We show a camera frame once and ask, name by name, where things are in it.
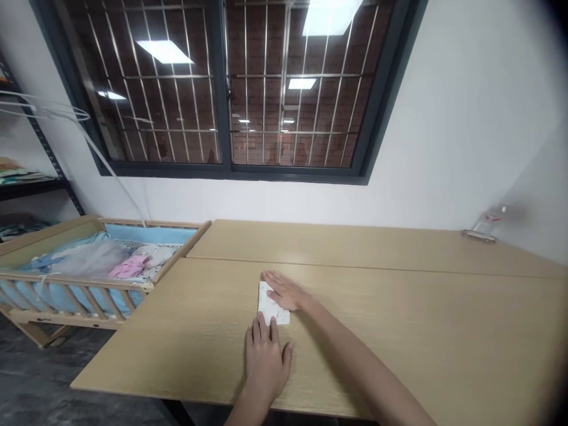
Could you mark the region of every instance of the gray floor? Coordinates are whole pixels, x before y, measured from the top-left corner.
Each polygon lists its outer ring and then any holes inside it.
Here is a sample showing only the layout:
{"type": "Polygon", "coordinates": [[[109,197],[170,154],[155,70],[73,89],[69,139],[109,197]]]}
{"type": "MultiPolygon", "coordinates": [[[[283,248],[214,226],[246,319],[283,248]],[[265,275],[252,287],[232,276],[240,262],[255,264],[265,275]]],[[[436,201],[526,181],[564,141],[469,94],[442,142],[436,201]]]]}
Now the gray floor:
{"type": "MultiPolygon", "coordinates": [[[[0,426],[166,426],[149,399],[71,390],[69,384],[113,331],[75,328],[58,347],[38,349],[0,314],[0,426]]],[[[186,404],[197,426],[223,425],[229,407],[186,404]]],[[[266,426],[351,425],[271,412],[266,426]]]]}

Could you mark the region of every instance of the window frame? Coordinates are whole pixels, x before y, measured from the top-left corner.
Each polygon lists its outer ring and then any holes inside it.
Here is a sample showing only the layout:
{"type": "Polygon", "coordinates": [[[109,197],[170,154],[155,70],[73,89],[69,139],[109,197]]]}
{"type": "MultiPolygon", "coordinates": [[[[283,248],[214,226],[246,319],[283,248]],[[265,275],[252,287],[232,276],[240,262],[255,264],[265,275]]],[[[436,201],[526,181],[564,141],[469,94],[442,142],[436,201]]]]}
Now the window frame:
{"type": "MultiPolygon", "coordinates": [[[[55,1],[30,0],[30,3],[71,104],[95,117],[94,108],[89,102],[82,76],[73,57],[71,42],[57,13],[55,1]]],[[[428,0],[395,1],[349,168],[233,164],[229,92],[225,78],[227,58],[223,54],[212,55],[212,73],[216,76],[213,83],[222,163],[149,163],[112,160],[96,121],[83,121],[82,125],[118,176],[367,185],[427,3],[428,0]]],[[[225,52],[224,0],[209,0],[208,12],[211,51],[225,52]]],[[[92,150],[91,154],[101,176],[110,176],[109,171],[92,150]]]]}

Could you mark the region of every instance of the table surface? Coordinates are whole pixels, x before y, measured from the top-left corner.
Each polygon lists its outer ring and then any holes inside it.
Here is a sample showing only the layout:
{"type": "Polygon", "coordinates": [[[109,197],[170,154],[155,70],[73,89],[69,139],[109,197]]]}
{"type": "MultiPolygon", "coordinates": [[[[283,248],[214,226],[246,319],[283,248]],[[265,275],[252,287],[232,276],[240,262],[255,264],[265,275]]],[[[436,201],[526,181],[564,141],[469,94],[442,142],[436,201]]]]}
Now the table surface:
{"type": "MultiPolygon", "coordinates": [[[[533,424],[550,398],[564,280],[212,259],[180,259],[72,387],[230,404],[266,268],[302,282],[440,425],[533,424]]],[[[369,416],[302,314],[280,336],[296,348],[275,408],[369,416]]]]}
{"type": "Polygon", "coordinates": [[[567,277],[566,268],[458,231],[216,220],[187,257],[488,275],[567,277]]]}

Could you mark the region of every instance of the pink cloth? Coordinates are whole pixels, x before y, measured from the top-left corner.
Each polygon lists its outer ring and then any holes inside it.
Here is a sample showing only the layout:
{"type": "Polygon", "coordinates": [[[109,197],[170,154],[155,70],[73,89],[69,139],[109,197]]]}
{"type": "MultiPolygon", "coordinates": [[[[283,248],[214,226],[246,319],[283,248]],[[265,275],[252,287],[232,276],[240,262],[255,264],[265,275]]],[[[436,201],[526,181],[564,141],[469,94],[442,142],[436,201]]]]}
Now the pink cloth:
{"type": "Polygon", "coordinates": [[[131,256],[108,273],[109,278],[132,278],[140,275],[150,256],[131,256]]]}

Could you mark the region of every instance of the hand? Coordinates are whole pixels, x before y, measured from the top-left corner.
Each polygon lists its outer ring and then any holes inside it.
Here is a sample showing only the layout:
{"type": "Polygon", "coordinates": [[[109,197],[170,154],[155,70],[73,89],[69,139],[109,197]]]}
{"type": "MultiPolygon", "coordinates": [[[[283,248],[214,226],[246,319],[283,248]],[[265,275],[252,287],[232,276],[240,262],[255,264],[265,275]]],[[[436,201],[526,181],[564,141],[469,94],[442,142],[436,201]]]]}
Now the hand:
{"type": "Polygon", "coordinates": [[[247,330],[247,381],[243,392],[252,393],[257,402],[269,408],[290,377],[292,349],[293,344],[288,343],[282,351],[276,318],[271,318],[269,329],[259,312],[247,330]]]}
{"type": "Polygon", "coordinates": [[[279,272],[265,270],[263,276],[268,285],[274,289],[274,291],[268,290],[266,293],[268,297],[288,311],[301,311],[311,297],[298,283],[279,272]]]}

